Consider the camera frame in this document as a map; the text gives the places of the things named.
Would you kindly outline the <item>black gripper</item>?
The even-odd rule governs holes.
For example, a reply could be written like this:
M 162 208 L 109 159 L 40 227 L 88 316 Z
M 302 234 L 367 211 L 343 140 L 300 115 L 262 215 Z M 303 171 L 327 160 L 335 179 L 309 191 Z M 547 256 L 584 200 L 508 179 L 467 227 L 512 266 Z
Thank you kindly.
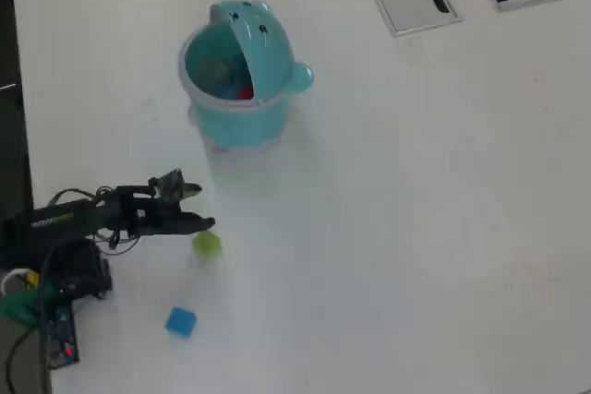
M 198 196 L 202 187 L 198 184 L 184 183 L 181 199 Z M 192 212 L 182 212 L 178 201 L 161 197 L 134 197 L 132 233 L 144 235 L 180 235 L 205 232 L 211 229 L 216 220 L 203 218 Z

